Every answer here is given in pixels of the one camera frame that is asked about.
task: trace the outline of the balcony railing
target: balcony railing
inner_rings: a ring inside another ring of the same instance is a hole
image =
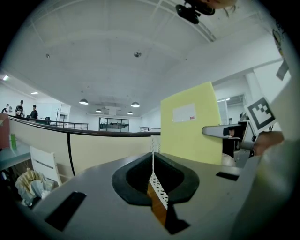
[[[48,119],[44,120],[44,119],[22,118],[22,117],[14,117],[14,118],[35,122],[39,124],[49,125],[52,127],[69,128],[69,129],[77,129],[77,130],[89,130],[88,123],[61,122],[61,121],[52,121]]]
[[[108,129],[108,128],[122,129],[122,128],[126,128],[128,126],[129,126],[129,124],[127,124],[127,123],[109,123],[109,124],[101,123],[100,124],[100,129]]]
[[[160,129],[158,127],[140,127],[140,133],[147,133],[152,129]]]

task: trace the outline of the window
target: window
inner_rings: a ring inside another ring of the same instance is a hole
[[[244,94],[217,100],[222,125],[237,124],[247,104]]]
[[[67,117],[68,117],[68,115],[65,115],[65,114],[61,114],[60,115],[60,122],[65,122],[66,120],[67,120]]]
[[[100,118],[99,131],[101,132],[129,132],[128,119]]]

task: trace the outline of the black slot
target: black slot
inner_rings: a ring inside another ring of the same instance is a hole
[[[152,152],[119,168],[112,176],[115,192],[127,203],[139,206],[151,206],[147,196],[148,183],[152,175]]]
[[[72,192],[45,221],[57,230],[64,230],[85,197],[84,193]]]
[[[233,175],[233,174],[225,173],[225,172],[218,172],[216,174],[216,176],[221,177],[221,178],[226,178],[226,179],[229,179],[232,181],[236,181],[239,178],[239,176],[237,176],[237,175]]]

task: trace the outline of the plastic bag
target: plastic bag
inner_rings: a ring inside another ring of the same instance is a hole
[[[53,189],[54,181],[36,171],[27,172],[18,177],[15,187],[22,199],[32,203],[35,197],[45,198]]]

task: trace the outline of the white paper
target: white paper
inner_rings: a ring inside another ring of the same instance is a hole
[[[196,120],[194,103],[173,109],[173,122],[185,122],[194,120]]]

